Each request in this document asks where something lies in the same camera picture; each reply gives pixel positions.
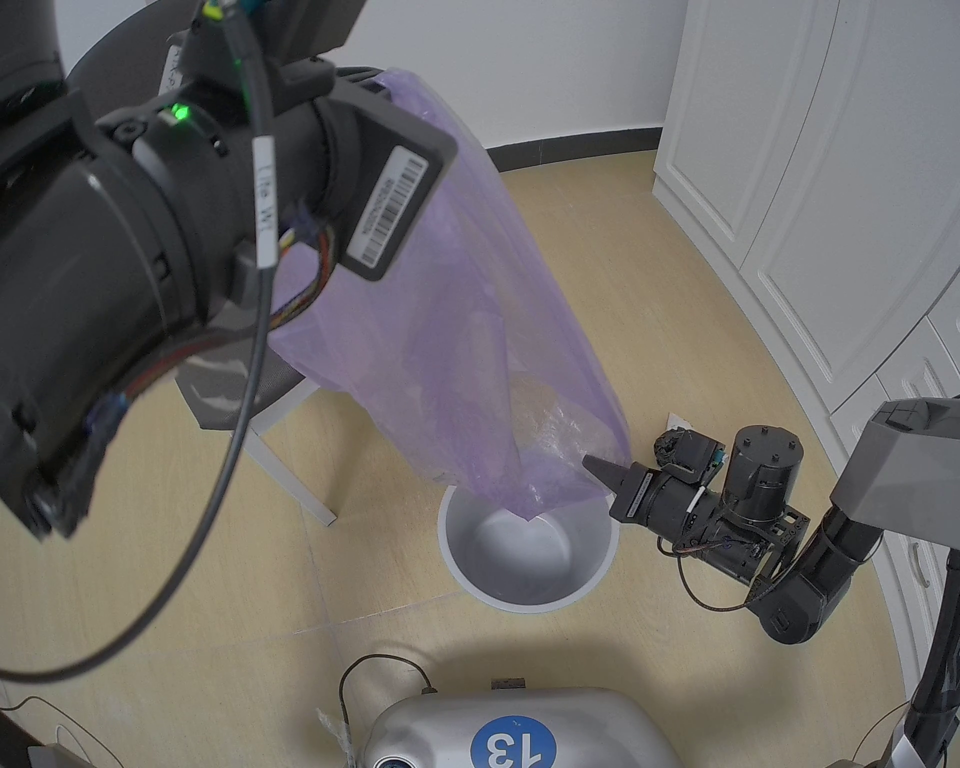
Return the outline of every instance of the trash bag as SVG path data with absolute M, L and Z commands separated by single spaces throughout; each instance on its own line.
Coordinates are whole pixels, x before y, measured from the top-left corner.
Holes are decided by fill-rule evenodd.
M 453 135 L 457 159 L 390 270 L 335 270 L 271 347 L 349 392 L 421 475 L 532 519 L 606 492 L 585 453 L 630 461 L 620 403 L 489 156 L 417 76 L 377 79 L 398 106 Z M 317 269 L 297 244 L 275 307 Z

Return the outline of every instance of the white wall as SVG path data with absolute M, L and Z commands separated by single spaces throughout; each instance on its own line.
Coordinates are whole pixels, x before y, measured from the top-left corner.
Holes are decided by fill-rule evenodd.
M 57 0 L 69 70 L 143 0 Z M 487 147 L 663 124 L 686 0 L 368 0 L 338 64 L 419 73 Z

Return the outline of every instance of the drawer handle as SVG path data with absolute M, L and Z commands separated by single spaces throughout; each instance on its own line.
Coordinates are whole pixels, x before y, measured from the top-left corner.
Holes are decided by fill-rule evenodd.
M 910 568 L 913 570 L 913 577 L 920 582 L 921 587 L 930 589 L 930 582 L 924 576 L 924 570 L 920 567 L 920 543 L 918 541 L 910 544 Z

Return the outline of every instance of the baseboard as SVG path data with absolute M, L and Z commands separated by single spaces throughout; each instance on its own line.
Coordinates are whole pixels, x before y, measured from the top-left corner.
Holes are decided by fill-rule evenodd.
M 536 141 L 521 141 L 488 149 L 498 171 L 515 171 L 563 160 L 579 160 L 583 157 L 619 155 L 624 152 L 645 152 L 660 145 L 663 128 L 630 128 L 626 131 L 601 131 L 578 133 L 573 136 L 556 136 Z
M 720 247 L 710 237 L 709 233 L 696 220 L 684 202 L 657 177 L 654 181 L 654 197 L 666 208 L 667 213 L 680 225 L 693 245 L 707 261 L 707 264 L 720 278 L 733 300 L 739 305 L 743 314 L 747 316 L 750 325 L 767 347 L 780 371 L 786 378 L 790 389 L 803 407 L 806 417 L 813 426 L 813 431 L 823 444 L 824 450 L 830 459 L 837 474 L 843 471 L 847 463 L 847 451 L 840 443 L 840 438 L 830 422 L 827 406 L 820 399 L 813 382 L 800 365 L 800 361 L 780 335 L 776 324 L 763 308 L 743 275 L 720 250 Z M 883 591 L 883 599 L 890 614 L 890 623 L 893 625 L 894 640 L 897 643 L 897 653 L 900 656 L 900 671 L 903 676 L 906 695 L 914 689 L 920 678 L 920 672 L 926 659 L 920 658 L 913 630 L 910 626 L 905 597 L 900 588 L 900 581 L 894 569 L 893 556 L 886 540 L 874 554 L 874 568 Z

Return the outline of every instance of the wooden floor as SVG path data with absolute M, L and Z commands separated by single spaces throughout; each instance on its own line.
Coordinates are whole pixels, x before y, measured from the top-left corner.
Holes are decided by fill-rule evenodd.
M 819 520 L 835 480 L 827 457 L 763 344 L 651 195 L 652 165 L 652 153 L 610 156 L 504 181 L 620 396 L 636 458 L 652 461 L 669 411 L 725 443 L 745 424 L 788 427 L 806 449 L 793 503 Z M 128 417 L 72 541 L 38 545 L 0 515 L 0 665 L 72 660 L 125 626 L 180 555 L 226 443 L 162 385 Z M 640 529 L 623 531 L 610 573 L 582 602 L 510 615 L 458 589 L 436 538 L 444 489 L 416 477 L 347 396 L 317 393 L 268 443 L 340 519 L 323 528 L 244 458 L 199 563 L 156 625 L 108 666 L 36 691 L 128 768 L 340 766 L 315 708 L 336 711 L 342 670 L 371 651 L 421 661 L 442 691 L 514 676 L 623 691 L 688 768 L 821 768 L 850 757 L 902 696 L 871 567 L 800 647 L 777 645 L 749 613 L 698 609 Z M 743 597 L 700 564 L 689 572 L 705 599 Z M 363 732 L 419 690 L 406 669 L 370 662 L 351 677 L 351 719 Z M 8 685 L 0 698 L 31 692 Z M 16 718 L 43 741 L 60 721 L 37 703 Z

